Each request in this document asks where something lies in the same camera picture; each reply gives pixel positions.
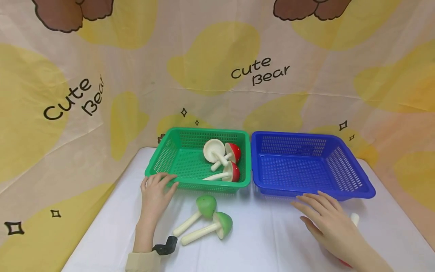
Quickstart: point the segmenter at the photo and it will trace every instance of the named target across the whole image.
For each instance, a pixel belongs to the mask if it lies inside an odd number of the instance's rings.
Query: toy mushroom
[[[358,223],[359,223],[359,215],[353,212],[353,213],[351,214],[351,221],[355,224],[356,227],[358,227]],[[340,262],[341,262],[342,264],[344,264],[345,266],[347,266],[347,267],[353,268],[353,267],[351,267],[348,263],[346,263],[345,261],[340,260]]]
[[[240,170],[239,167],[232,161],[229,161],[229,164],[224,167],[224,170],[220,174],[215,174],[213,176],[210,176],[208,178],[205,178],[204,180],[217,180],[222,179],[222,181],[229,181],[229,182],[237,182],[240,178]]]
[[[242,152],[240,151],[240,148],[235,144],[226,143],[225,150],[227,154],[224,156],[224,159],[230,160],[233,163],[237,164],[240,160],[240,157],[242,156]],[[217,161],[215,162],[214,165],[211,166],[210,170],[214,172],[219,168],[220,165],[221,165],[221,161]]]
[[[216,234],[219,237],[219,239],[222,240],[228,235],[228,233],[230,233],[232,227],[233,227],[233,220],[229,215],[223,212],[215,212],[213,214],[213,224],[184,236],[183,238],[181,238],[181,244],[187,245],[195,241],[196,239],[199,239],[202,236],[205,236],[210,232],[214,232],[214,231],[216,231]]]
[[[208,140],[204,144],[203,149],[204,157],[207,161],[215,163],[220,161],[223,166],[228,165],[228,161],[224,158],[225,155],[225,146],[218,139]]]
[[[185,232],[201,215],[207,219],[212,219],[213,213],[216,210],[216,199],[211,195],[202,195],[196,199],[196,206],[198,211],[172,232],[175,237]]]

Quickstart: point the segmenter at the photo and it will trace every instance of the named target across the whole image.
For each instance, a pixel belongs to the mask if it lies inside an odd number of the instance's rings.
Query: table
[[[63,272],[121,272],[131,252],[140,214],[140,184],[155,148],[138,151],[107,202],[69,258]],[[400,209],[369,165],[358,160],[376,189],[373,199],[342,203],[360,215],[367,241],[395,272],[433,272],[435,253]],[[163,215],[154,243],[164,244],[172,230],[196,211],[201,192],[178,190]],[[162,259],[165,272],[336,272],[350,271],[319,246],[298,210],[282,199],[260,196],[253,183],[236,195],[212,193],[218,211],[228,213],[233,230],[225,240],[209,234]],[[209,224],[200,219],[185,234]]]

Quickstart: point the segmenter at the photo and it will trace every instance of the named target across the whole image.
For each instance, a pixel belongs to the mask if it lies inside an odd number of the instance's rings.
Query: green mushroom cap
[[[218,229],[216,231],[217,236],[219,239],[225,238],[228,233],[230,233],[231,229],[233,228],[233,220],[229,215],[223,212],[215,212],[213,214],[213,222],[217,223],[219,222],[222,226],[222,228]]]
[[[205,218],[212,219],[216,210],[216,199],[211,195],[202,195],[196,199],[196,206]]]

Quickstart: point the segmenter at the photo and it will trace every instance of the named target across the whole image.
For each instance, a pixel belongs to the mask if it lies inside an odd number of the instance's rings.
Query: blue basket
[[[264,195],[295,197],[320,190],[339,201],[376,191],[338,137],[257,131],[251,142],[254,183]]]

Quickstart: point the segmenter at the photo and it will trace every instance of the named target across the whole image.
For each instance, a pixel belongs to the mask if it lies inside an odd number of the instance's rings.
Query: finger
[[[301,216],[300,219],[302,220],[302,222],[305,223],[305,226],[311,232],[311,234],[314,236],[314,238],[316,238],[316,240],[319,243],[323,243],[323,241],[324,241],[323,233],[320,231],[320,229],[318,227],[316,227],[314,225],[313,221],[311,221],[309,218],[307,218],[305,216]]]
[[[317,193],[319,195],[323,196],[324,198],[326,198],[329,201],[329,203],[331,203],[331,205],[337,209],[337,211],[345,213],[343,211],[343,208],[341,207],[340,203],[337,201],[337,199],[335,199],[335,198],[331,197],[330,195],[325,194],[324,192],[321,192],[321,191],[317,191]]]
[[[321,216],[315,210],[299,202],[292,202],[291,204],[293,205],[293,207],[295,207],[304,215],[306,215],[309,219],[311,219],[317,226],[323,226],[321,222]]]
[[[141,183],[141,190],[145,190],[147,188],[148,177],[145,177]]]
[[[329,211],[336,211],[337,210],[334,206],[332,206],[332,204],[324,196],[315,195],[315,194],[304,194],[304,196],[309,197],[309,198],[314,198],[320,204],[322,204],[323,207],[325,207]]]
[[[328,214],[328,210],[325,207],[323,207],[323,205],[320,204],[320,202],[318,202],[316,199],[310,198],[305,195],[298,195],[296,198],[310,205],[320,215],[325,216]]]
[[[159,182],[159,185],[164,188],[171,180],[173,180],[174,178],[176,178],[177,175],[167,175],[166,177],[164,177],[164,179],[162,179]]]
[[[169,189],[169,191],[166,193],[165,197],[168,199],[168,203],[171,201],[172,197],[175,194],[175,191],[177,190],[177,187],[180,183],[179,182],[175,182],[171,188]]]
[[[150,176],[148,179],[148,186],[159,183],[159,181],[165,176],[167,176],[167,173],[157,173]]]

